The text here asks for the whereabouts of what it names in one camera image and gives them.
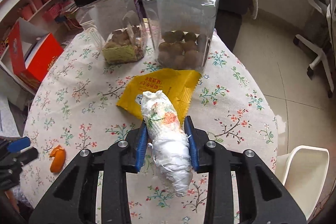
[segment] white tissue paper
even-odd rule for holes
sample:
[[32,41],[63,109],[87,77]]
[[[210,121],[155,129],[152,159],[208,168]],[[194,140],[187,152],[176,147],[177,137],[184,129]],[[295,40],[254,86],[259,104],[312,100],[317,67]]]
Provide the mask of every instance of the white tissue paper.
[[156,175],[176,196],[184,196],[193,174],[188,137],[181,130],[174,106],[162,90],[145,91],[141,112],[152,139]]

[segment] tiled floor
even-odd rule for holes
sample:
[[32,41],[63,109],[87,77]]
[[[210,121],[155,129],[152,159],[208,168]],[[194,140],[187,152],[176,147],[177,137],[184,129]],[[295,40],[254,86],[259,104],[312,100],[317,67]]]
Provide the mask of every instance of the tiled floor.
[[320,200],[331,191],[336,178],[336,100],[322,67],[312,80],[306,74],[313,54],[293,44],[296,34],[267,18],[244,17],[234,48],[256,80],[278,120],[278,155],[298,145],[327,148],[330,164]]

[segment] chair caster wheel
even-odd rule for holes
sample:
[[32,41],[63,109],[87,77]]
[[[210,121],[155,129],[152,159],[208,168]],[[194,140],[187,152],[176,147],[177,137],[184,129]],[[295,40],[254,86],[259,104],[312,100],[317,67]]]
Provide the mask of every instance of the chair caster wheel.
[[297,37],[294,37],[294,39],[293,39],[293,43],[295,44],[295,45],[299,45],[299,39],[297,38]]
[[311,67],[310,66],[308,66],[308,68],[307,68],[307,75],[308,75],[308,77],[311,79],[312,77],[313,77],[313,75],[314,75],[314,71],[311,69]]

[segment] blue gripper pad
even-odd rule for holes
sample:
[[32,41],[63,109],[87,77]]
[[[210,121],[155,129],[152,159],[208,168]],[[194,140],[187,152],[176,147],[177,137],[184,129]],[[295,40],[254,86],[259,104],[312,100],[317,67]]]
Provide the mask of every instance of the blue gripper pad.
[[193,130],[190,126],[188,117],[184,118],[184,131],[189,137],[189,155],[190,155],[190,161],[191,161],[191,166],[193,169],[197,172],[199,169],[199,162],[198,162],[198,151],[196,148],[196,143],[193,138]]
[[19,152],[20,150],[30,146],[30,139],[28,137],[23,137],[17,141],[11,142],[7,146],[7,151],[11,153]]
[[144,122],[142,123],[139,130],[140,130],[140,139],[138,147],[136,149],[136,158],[135,158],[135,168],[138,172],[140,172],[140,169],[144,164],[148,142],[147,126]]

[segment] floral tablecloth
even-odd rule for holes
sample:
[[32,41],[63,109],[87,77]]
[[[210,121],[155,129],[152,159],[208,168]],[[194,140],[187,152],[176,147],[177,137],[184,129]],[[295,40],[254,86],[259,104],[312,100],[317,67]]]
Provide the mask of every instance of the floral tablecloth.
[[[82,32],[66,48],[42,82],[26,122],[25,136],[39,150],[39,158],[24,167],[21,189],[35,207],[57,175],[50,172],[49,152],[58,144],[66,164],[83,148],[107,149],[141,121],[116,107],[134,75],[160,69],[150,38],[145,57],[137,63],[107,65]],[[214,33],[206,67],[193,93],[188,115],[195,127],[227,149],[254,150],[274,171],[277,156],[277,122],[256,82],[244,65]],[[235,223],[239,222],[235,174],[232,173]],[[100,173],[96,222],[100,223]],[[196,174],[183,198],[164,190],[154,173],[151,151],[139,174],[127,174],[132,223],[201,224],[207,197],[207,174]]]

